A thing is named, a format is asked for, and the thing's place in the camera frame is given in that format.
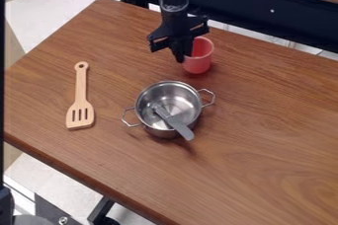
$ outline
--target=red object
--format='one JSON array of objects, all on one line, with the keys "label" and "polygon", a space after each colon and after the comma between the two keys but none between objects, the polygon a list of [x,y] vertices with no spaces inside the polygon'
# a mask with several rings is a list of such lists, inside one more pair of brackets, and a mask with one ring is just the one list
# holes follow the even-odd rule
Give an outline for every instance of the red object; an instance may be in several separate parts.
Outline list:
[{"label": "red object", "polygon": [[185,56],[183,68],[194,74],[201,74],[211,67],[213,43],[205,37],[196,37],[193,42],[192,56]]}]

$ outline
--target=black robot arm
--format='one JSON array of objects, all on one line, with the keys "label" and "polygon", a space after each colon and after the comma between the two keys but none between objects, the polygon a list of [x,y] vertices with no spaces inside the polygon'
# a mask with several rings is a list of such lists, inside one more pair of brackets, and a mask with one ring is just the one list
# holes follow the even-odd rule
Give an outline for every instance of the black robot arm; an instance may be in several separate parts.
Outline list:
[{"label": "black robot arm", "polygon": [[188,17],[189,0],[159,0],[162,24],[148,36],[150,50],[169,47],[179,63],[192,53],[193,40],[209,32],[207,17]]}]

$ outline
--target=stainless steel pot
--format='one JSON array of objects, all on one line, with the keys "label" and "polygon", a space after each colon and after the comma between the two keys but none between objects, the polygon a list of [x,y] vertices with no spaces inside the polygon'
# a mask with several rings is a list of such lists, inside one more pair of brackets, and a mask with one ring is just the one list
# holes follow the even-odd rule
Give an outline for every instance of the stainless steel pot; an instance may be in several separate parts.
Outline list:
[{"label": "stainless steel pot", "polygon": [[[209,103],[203,104],[201,92],[211,95]],[[128,127],[143,125],[147,132],[161,138],[174,138],[179,135],[178,132],[154,112],[154,105],[160,105],[171,115],[178,116],[184,124],[193,129],[202,108],[211,106],[214,100],[215,94],[207,89],[197,91],[183,82],[163,81],[143,90],[137,97],[135,106],[125,109],[122,122]],[[125,116],[129,111],[134,111],[140,123],[131,124],[126,121]]]}]

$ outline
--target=pot handle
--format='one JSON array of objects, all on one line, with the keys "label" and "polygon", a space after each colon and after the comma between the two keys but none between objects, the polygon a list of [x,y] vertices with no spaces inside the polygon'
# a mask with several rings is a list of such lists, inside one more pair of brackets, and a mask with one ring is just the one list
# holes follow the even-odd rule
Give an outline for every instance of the pot handle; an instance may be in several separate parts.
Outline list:
[{"label": "pot handle", "polygon": [[138,123],[138,124],[130,124],[129,122],[127,122],[127,121],[125,120],[125,116],[126,116],[127,112],[128,112],[128,111],[132,111],[132,110],[134,110],[134,109],[135,109],[135,107],[131,107],[131,108],[125,109],[124,114],[123,114],[122,117],[121,117],[121,121],[122,121],[125,125],[127,125],[128,127],[136,127],[136,126],[141,126],[141,125],[142,125],[142,123]]},{"label": "pot handle", "polygon": [[202,108],[205,108],[205,107],[208,107],[208,106],[211,106],[212,104],[214,104],[215,93],[213,93],[212,91],[209,91],[209,90],[206,89],[206,88],[200,89],[198,92],[199,92],[199,93],[200,93],[200,92],[206,92],[207,94],[210,94],[210,95],[211,95],[211,101],[210,101],[209,103],[206,103],[206,104],[202,105]]}]

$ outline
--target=white floor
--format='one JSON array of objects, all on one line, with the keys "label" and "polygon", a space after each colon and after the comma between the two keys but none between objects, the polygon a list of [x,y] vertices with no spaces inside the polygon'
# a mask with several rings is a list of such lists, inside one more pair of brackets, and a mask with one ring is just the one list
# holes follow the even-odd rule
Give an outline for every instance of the white floor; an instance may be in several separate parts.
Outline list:
[{"label": "white floor", "polygon": [[[6,4],[6,18],[24,51],[28,52],[93,1],[95,0],[13,0]],[[215,21],[210,21],[210,25],[284,46],[293,44],[284,39],[250,32]],[[337,54],[328,51],[298,43],[296,43],[295,48],[313,54],[320,53],[321,56],[338,60]],[[6,171],[6,175],[68,212],[83,224],[87,224],[86,217],[101,198],[98,193],[69,179],[27,154],[21,155]],[[152,224],[119,205],[112,209],[110,216],[123,225]]]}]

